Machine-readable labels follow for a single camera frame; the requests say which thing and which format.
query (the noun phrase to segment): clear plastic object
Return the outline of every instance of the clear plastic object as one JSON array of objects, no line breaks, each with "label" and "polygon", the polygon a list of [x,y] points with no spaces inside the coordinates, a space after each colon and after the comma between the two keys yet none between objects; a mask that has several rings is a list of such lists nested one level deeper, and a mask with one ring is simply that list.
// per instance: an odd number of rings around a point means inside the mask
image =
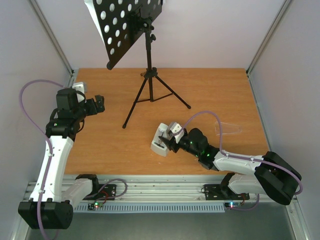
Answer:
[{"label": "clear plastic object", "polygon": [[[225,123],[225,122],[221,122],[221,125],[222,125],[222,135],[240,134],[242,132],[241,126],[239,125]],[[215,135],[219,136],[220,127],[217,121],[214,123],[214,129],[215,129]]]}]

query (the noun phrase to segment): black bracket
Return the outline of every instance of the black bracket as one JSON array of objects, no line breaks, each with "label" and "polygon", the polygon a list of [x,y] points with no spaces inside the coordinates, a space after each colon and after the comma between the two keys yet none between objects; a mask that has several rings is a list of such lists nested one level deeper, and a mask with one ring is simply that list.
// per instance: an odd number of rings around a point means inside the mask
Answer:
[{"label": "black bracket", "polygon": [[[117,194],[117,185],[116,184],[108,184],[106,185],[103,190],[106,192],[106,194],[108,194],[108,201],[114,201],[115,198],[114,196]],[[103,192],[99,192],[97,195],[93,196],[93,197],[85,197],[83,200],[96,200],[99,198],[105,198],[106,195]]]},{"label": "black bracket", "polygon": [[250,196],[248,193],[242,195],[234,192],[229,192],[227,196],[222,192],[220,184],[205,184],[202,188],[202,193],[205,195],[205,200],[249,200]]},{"label": "black bracket", "polygon": [[156,67],[153,67],[151,71],[148,71],[148,68],[147,68],[144,74],[145,79],[155,78],[157,76],[158,76],[158,72]]}]

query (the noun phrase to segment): red wire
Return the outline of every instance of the red wire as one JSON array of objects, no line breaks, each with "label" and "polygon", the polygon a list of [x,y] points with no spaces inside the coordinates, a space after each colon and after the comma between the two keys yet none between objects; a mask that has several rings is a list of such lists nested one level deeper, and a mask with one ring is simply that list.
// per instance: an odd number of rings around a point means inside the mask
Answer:
[{"label": "red wire", "polygon": [[105,191],[101,191],[100,193],[105,194],[105,199],[104,199],[104,201],[103,201],[103,203],[102,203],[102,205],[103,205],[103,204],[105,204],[105,203],[106,203],[106,201],[107,201],[107,199],[108,199],[109,195],[108,195],[108,193],[106,193]]},{"label": "red wire", "polygon": [[242,206],[243,204],[245,204],[246,198],[245,198],[245,195],[244,195],[243,193],[241,193],[240,195],[241,195],[242,198],[243,198],[243,201],[242,201],[242,203],[240,204],[240,205]]}]

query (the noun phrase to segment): white wall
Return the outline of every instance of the white wall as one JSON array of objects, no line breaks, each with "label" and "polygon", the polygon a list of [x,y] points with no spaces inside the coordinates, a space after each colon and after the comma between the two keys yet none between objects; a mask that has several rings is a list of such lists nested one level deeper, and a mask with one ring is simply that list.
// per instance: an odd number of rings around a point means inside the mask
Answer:
[{"label": "white wall", "polygon": [[271,149],[302,175],[298,196],[313,236],[320,228],[320,1],[295,0],[252,73]]},{"label": "white wall", "polygon": [[[34,79],[61,84],[68,73],[27,0],[0,7],[0,239],[7,240],[18,217],[28,181],[37,178],[45,141],[22,114],[18,94]],[[57,87],[30,86],[24,104],[44,129],[55,106]]]},{"label": "white wall", "polygon": [[[106,67],[105,46],[83,0],[38,3],[73,68]],[[167,0],[154,21],[153,63],[159,68],[248,68],[282,3]],[[116,67],[146,67],[144,41],[142,36]]]}]

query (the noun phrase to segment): gray vent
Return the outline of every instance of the gray vent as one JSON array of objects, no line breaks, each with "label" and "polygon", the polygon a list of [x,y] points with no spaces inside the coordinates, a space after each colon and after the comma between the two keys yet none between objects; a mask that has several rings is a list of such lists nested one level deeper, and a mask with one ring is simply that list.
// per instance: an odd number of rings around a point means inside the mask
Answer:
[{"label": "gray vent", "polygon": [[88,210],[87,203],[80,203],[75,213],[224,213],[223,203],[110,203]]}]

